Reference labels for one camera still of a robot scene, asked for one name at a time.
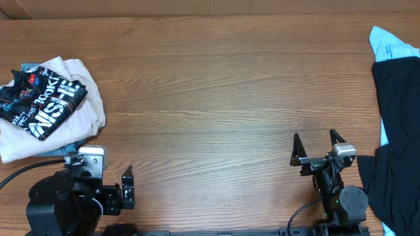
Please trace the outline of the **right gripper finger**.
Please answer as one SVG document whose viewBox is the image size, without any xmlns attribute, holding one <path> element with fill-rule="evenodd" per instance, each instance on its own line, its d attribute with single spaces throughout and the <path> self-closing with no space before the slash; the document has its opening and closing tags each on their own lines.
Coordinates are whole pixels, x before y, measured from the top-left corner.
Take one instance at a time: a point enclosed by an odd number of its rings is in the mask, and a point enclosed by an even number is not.
<svg viewBox="0 0 420 236">
<path fill-rule="evenodd" d="M 293 137 L 293 151 L 289 164 L 291 166 L 301 166 L 308 159 L 303 143 L 298 133 Z"/>
<path fill-rule="evenodd" d="M 346 141 L 339 135 L 339 133 L 334 129 L 329 130 L 331 145 L 334 146 L 335 144 L 345 143 Z"/>
</svg>

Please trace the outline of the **black orange patterned t-shirt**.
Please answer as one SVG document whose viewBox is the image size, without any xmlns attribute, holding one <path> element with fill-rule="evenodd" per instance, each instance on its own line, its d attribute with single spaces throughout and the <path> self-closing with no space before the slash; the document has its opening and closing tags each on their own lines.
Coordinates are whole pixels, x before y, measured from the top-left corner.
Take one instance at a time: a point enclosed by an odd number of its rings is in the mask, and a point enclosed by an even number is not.
<svg viewBox="0 0 420 236">
<path fill-rule="evenodd" d="M 13 85 L 1 87 L 1 118 L 40 141 L 66 121 L 88 94 L 79 81 L 41 66 L 12 74 Z"/>
</svg>

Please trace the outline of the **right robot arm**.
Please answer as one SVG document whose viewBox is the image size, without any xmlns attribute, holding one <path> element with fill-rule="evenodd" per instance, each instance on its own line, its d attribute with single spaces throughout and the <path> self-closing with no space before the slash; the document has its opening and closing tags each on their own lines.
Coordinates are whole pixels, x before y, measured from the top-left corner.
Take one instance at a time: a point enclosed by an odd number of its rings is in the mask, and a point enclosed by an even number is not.
<svg viewBox="0 0 420 236">
<path fill-rule="evenodd" d="M 302 206 L 289 219 L 287 235 L 353 236 L 369 235 L 369 228 L 362 227 L 366 221 L 368 195 L 358 186 L 345 186 L 341 171 L 352 165 L 356 158 L 355 147 L 345 141 L 335 129 L 329 131 L 331 151 L 324 157 L 309 158 L 300 136 L 293 137 L 290 165 L 301 167 L 301 176 L 311 176 L 320 198 Z M 307 208 L 321 203 L 324 219 L 315 220 L 311 226 L 292 227 L 295 217 Z"/>
</svg>

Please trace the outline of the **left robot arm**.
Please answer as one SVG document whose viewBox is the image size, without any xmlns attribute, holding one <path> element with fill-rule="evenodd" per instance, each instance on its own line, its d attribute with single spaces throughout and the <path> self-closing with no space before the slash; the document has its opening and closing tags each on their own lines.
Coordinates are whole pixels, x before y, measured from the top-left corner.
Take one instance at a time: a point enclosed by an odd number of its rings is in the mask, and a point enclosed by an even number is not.
<svg viewBox="0 0 420 236">
<path fill-rule="evenodd" d="M 112 186 L 102 183 L 103 167 L 65 167 L 30 189 L 28 235 L 94 235 L 103 215 L 119 216 L 123 209 L 134 209 L 132 166 L 123 173 L 122 184 Z"/>
</svg>

